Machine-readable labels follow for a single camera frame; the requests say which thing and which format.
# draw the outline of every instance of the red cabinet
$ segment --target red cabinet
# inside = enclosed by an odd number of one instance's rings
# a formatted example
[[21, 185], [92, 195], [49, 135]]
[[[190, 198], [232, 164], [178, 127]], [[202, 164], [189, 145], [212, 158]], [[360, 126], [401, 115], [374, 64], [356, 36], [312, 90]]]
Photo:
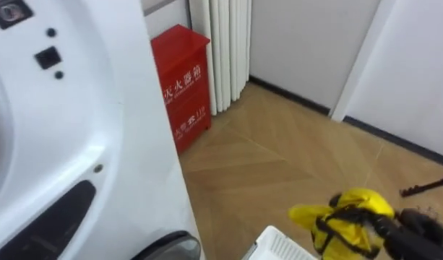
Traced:
[[151, 42], [178, 153], [211, 125], [205, 52], [209, 42], [180, 25]]

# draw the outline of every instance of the white plastic basket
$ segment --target white plastic basket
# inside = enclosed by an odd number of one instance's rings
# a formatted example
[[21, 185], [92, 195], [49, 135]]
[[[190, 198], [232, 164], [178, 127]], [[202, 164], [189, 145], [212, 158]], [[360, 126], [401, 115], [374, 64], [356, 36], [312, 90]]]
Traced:
[[268, 226], [242, 260], [317, 260], [273, 226]]

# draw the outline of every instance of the yellow bag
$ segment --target yellow bag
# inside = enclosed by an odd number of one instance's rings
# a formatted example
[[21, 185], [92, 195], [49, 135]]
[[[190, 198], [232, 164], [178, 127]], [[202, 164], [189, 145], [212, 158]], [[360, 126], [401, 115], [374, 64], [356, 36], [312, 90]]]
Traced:
[[362, 256], [374, 259], [383, 245], [383, 239], [366, 225], [368, 218], [394, 218], [395, 211], [377, 192], [353, 188], [336, 197], [332, 206], [297, 205], [288, 215], [311, 231], [314, 248], [322, 259], [353, 260]]

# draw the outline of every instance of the wooden floor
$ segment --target wooden floor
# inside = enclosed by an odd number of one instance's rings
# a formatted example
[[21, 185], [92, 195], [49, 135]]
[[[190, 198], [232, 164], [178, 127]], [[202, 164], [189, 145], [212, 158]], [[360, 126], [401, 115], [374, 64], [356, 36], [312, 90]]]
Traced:
[[418, 207], [443, 222], [443, 188], [398, 195], [443, 178], [443, 166], [254, 85], [214, 117], [181, 166], [208, 260], [241, 259], [267, 225], [314, 253], [309, 232], [287, 209], [327, 204], [350, 187], [369, 187], [397, 209]]

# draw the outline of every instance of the white curtain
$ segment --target white curtain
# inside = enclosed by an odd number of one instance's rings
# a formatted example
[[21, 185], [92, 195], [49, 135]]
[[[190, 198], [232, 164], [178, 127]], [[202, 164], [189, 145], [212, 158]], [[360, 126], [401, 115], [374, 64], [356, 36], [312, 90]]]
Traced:
[[251, 0], [189, 0], [192, 29], [207, 47], [213, 115], [241, 96], [249, 79]]

